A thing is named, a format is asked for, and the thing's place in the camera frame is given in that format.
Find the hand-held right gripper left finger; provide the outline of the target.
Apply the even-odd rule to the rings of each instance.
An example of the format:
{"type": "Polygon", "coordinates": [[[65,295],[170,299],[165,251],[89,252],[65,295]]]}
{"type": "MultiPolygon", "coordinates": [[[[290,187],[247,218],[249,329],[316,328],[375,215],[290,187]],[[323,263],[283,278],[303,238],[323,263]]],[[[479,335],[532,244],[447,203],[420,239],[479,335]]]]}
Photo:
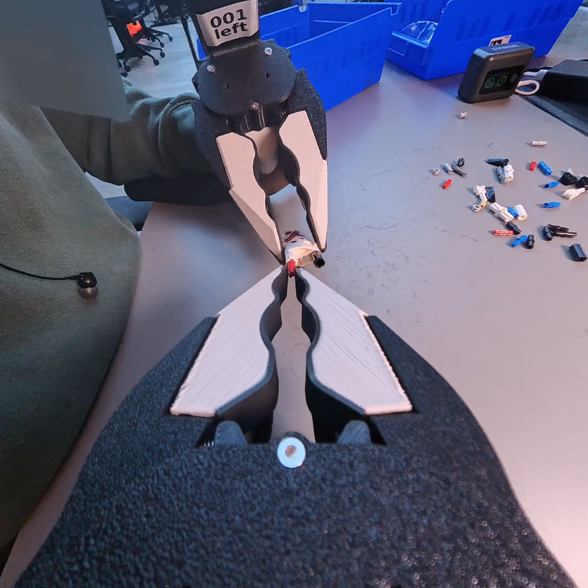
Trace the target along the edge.
{"type": "Polygon", "coordinates": [[[277,403],[272,339],[288,273],[280,267],[224,307],[170,407],[172,415],[266,417],[277,403]]]}

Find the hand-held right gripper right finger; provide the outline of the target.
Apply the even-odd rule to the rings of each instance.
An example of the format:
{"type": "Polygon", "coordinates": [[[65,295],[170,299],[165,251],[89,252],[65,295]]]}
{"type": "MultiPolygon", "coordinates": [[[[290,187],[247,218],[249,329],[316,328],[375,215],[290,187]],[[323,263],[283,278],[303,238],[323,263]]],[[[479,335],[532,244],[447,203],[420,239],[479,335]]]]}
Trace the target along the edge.
{"type": "Polygon", "coordinates": [[[363,416],[411,411],[367,314],[305,269],[297,270],[295,280],[302,328],[311,342],[310,382],[363,416]]]}

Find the person's left hand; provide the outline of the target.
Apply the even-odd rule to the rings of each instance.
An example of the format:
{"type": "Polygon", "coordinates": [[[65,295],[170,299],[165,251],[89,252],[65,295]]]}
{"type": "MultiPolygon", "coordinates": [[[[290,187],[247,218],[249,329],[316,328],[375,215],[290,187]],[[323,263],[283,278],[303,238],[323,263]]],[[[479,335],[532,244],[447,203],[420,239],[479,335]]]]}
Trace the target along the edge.
{"type": "Polygon", "coordinates": [[[268,196],[275,195],[288,186],[294,186],[286,177],[281,165],[276,166],[269,174],[261,173],[259,175],[259,185],[268,196]]]}

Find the black mesh office chair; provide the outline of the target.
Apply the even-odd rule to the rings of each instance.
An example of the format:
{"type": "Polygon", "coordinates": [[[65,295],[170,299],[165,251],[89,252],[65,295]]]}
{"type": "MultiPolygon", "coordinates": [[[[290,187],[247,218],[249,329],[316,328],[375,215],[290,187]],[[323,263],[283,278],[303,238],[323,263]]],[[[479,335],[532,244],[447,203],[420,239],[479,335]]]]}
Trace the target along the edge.
{"type": "Polygon", "coordinates": [[[117,214],[126,217],[137,232],[141,232],[151,210],[151,201],[134,201],[127,195],[105,198],[105,202],[117,214]]]}

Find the black device with green display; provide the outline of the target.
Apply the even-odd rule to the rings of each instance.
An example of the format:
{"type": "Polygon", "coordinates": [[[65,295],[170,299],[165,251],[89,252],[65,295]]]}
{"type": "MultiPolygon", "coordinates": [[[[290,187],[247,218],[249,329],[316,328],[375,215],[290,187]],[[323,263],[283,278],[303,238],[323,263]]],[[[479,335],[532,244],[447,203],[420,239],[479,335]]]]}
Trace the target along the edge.
{"type": "Polygon", "coordinates": [[[458,89],[458,97],[475,104],[510,97],[534,55],[523,42],[476,49],[458,89]]]}

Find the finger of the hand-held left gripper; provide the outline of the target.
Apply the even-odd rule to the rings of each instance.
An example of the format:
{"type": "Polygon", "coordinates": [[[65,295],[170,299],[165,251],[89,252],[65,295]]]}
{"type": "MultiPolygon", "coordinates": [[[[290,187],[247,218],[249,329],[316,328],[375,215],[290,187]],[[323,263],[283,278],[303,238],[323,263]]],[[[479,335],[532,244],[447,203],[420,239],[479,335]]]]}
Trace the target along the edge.
{"type": "Polygon", "coordinates": [[[254,141],[244,135],[228,133],[217,137],[217,147],[229,180],[229,193],[263,243],[283,264],[283,244],[268,192],[260,184],[259,157],[254,141]]]}
{"type": "Polygon", "coordinates": [[[320,153],[306,111],[290,114],[278,129],[279,144],[287,155],[297,194],[304,204],[306,222],[319,250],[326,250],[328,225],[327,160],[320,153]]]}

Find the white spotted toy panel assembly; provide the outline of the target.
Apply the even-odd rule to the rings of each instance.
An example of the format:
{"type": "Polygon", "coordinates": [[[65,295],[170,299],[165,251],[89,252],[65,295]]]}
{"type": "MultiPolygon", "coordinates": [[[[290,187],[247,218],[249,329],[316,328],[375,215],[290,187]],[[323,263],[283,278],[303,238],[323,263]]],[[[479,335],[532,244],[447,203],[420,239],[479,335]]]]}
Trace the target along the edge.
{"type": "Polygon", "coordinates": [[[309,263],[313,263],[313,256],[316,254],[322,255],[319,247],[313,241],[307,239],[307,237],[299,231],[286,231],[282,235],[282,243],[284,251],[286,247],[300,247],[304,254],[300,258],[300,267],[304,267],[309,263]]]}

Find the office chair with orange cloth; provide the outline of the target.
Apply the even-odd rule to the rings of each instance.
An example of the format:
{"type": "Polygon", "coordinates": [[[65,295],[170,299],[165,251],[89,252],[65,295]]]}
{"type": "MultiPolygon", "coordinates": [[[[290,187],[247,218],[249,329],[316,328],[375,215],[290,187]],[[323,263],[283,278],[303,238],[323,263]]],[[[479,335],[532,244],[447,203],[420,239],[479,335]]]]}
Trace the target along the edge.
{"type": "Polygon", "coordinates": [[[121,76],[127,77],[130,72],[130,59],[147,56],[153,60],[154,65],[159,65],[159,60],[152,52],[158,52],[164,58],[165,45],[160,38],[165,35],[170,42],[173,38],[169,33],[145,24],[145,18],[155,9],[153,1],[102,1],[102,6],[123,48],[116,53],[121,76]]]}

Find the person's left forearm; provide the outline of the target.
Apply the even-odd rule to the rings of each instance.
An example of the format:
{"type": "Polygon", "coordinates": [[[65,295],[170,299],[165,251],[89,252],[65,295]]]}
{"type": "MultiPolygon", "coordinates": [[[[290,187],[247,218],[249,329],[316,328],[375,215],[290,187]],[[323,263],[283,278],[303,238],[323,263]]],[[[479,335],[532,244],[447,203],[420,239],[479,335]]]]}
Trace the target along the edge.
{"type": "Polygon", "coordinates": [[[122,83],[127,121],[41,108],[83,171],[123,185],[154,175],[172,178],[212,170],[196,143],[195,95],[153,98],[126,79],[122,83]]]}

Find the blue plastic bin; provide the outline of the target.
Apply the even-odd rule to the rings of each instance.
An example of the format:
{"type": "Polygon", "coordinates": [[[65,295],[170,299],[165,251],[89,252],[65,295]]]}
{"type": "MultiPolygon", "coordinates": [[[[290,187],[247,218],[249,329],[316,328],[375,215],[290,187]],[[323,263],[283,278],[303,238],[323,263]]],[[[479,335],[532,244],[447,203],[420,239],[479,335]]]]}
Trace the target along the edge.
{"type": "Polygon", "coordinates": [[[290,51],[328,110],[379,82],[399,8],[389,2],[308,2],[305,9],[259,16],[259,33],[290,51]]]}
{"type": "Polygon", "coordinates": [[[466,70],[477,48],[510,36],[547,55],[582,1],[403,1],[386,59],[428,80],[466,70]]]}

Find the black power adapter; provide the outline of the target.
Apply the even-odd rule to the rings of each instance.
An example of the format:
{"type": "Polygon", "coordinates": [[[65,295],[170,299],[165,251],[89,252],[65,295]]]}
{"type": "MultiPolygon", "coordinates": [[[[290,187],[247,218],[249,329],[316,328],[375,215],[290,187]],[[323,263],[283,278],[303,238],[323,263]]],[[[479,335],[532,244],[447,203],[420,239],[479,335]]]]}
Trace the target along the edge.
{"type": "Polygon", "coordinates": [[[565,60],[550,68],[538,94],[556,100],[587,102],[587,60],[565,60]]]}

